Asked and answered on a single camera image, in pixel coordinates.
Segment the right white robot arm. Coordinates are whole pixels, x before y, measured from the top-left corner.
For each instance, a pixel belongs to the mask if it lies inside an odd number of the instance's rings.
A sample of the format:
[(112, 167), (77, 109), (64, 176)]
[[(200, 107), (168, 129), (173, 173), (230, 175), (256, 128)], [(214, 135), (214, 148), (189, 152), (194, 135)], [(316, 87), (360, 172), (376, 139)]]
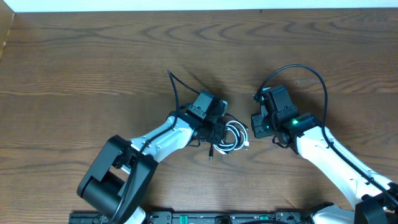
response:
[(322, 122), (307, 113), (279, 118), (279, 113), (254, 114), (256, 138), (272, 142), (311, 162), (346, 197), (352, 210), (330, 204), (308, 215), (312, 223), (397, 223), (397, 184), (359, 160)]

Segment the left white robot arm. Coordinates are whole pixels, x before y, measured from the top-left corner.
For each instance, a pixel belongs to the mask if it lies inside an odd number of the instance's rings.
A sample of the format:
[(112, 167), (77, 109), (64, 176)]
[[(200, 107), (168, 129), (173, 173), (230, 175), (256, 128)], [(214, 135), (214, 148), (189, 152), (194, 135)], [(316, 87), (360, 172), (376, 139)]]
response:
[(77, 195), (110, 223), (143, 223), (146, 213), (140, 204), (159, 163), (194, 140), (219, 143), (225, 133), (223, 116), (177, 110), (141, 137), (109, 138), (79, 183)]

